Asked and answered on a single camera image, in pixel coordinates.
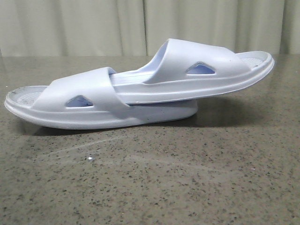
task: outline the curtain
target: curtain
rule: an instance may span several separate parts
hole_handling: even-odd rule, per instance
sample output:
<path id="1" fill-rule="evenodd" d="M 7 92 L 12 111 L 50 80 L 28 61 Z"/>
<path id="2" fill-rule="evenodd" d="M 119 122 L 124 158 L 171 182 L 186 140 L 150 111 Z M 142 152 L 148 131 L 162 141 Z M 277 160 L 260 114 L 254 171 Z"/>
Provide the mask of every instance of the curtain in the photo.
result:
<path id="1" fill-rule="evenodd" d="M 168 38 L 300 53 L 299 0 L 1 0 L 2 56 L 154 55 Z"/>

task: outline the granite countertop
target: granite countertop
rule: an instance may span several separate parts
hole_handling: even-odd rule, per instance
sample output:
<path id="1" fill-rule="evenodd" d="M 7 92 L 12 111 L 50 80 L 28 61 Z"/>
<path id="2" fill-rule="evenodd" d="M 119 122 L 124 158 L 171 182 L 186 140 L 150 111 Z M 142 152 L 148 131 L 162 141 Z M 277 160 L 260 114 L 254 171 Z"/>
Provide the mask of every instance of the granite countertop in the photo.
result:
<path id="1" fill-rule="evenodd" d="M 0 106 L 1 224 L 300 224 L 300 55 L 256 85 L 198 100 L 188 119 L 59 130 Z M 20 86 L 149 57 L 0 58 Z"/>

